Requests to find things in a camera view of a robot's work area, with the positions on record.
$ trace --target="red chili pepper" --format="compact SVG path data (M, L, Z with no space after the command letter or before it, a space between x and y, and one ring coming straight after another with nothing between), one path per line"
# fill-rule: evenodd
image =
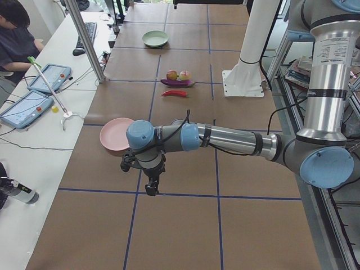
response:
M178 96L178 97L186 97L187 93L185 91L180 90L169 90L161 94L162 96Z

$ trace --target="peach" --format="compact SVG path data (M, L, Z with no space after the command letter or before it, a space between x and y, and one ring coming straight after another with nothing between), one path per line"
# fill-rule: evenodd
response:
M176 80L178 78L178 73L175 70L169 70L166 73L166 78L168 80Z
M180 80L190 80L190 78L191 78L191 73L189 71L187 71L187 70L183 70L179 74L179 79Z

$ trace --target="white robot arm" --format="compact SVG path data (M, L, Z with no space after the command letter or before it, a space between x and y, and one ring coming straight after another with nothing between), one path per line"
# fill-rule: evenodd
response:
M257 0L253 8L256 6L260 6ZM288 30L299 39L308 38L309 32L315 38L307 113L304 128L296 137L191 124L186 123L188 117L181 123L155 128L139 120L127 130L130 149L123 156L122 170L142 169L149 177L146 191L155 196L159 175L165 172L166 152L211 145L263 156L319 188L345 182L354 172L354 159L345 149L347 139L341 133L341 123L352 53L360 36L360 1L292 0Z

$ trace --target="white desk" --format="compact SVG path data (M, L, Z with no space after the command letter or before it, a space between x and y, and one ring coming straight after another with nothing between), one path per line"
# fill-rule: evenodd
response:
M106 25L105 13L83 12L84 21L96 21L97 35L94 49L97 56L103 51L110 52L107 43L110 31ZM70 16L66 17L53 37L38 56L36 62L42 66L47 63L70 66L74 80L85 73L90 67L87 55L73 56L78 33ZM37 75L31 67L26 76ZM85 79L72 85L58 96L69 111L76 111L83 116L91 105L97 89L97 79L94 72ZM27 92L26 83L22 81L13 94L23 96ZM16 101L17 97L10 95L9 99ZM8 108L6 103L0 111ZM74 117L66 121L66 131L62 130L60 121L63 116L60 111L46 111L40 119L26 130L15 130L1 136L8 141L30 147L51 147L59 150L32 150L19 148L7 142L0 141L0 161L4 164L8 176L39 193L39 200L33 205L27 205L13 198L8 198L0 210L1 254L0 268L23 270L33 253L53 198L68 164L71 149L74 148L83 121ZM12 127L1 122L0 134L8 132Z

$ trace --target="clear bottle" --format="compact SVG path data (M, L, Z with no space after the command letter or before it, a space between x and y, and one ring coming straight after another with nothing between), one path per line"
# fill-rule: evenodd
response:
M39 199L37 192L8 177L0 177L0 191L26 204L33 204Z

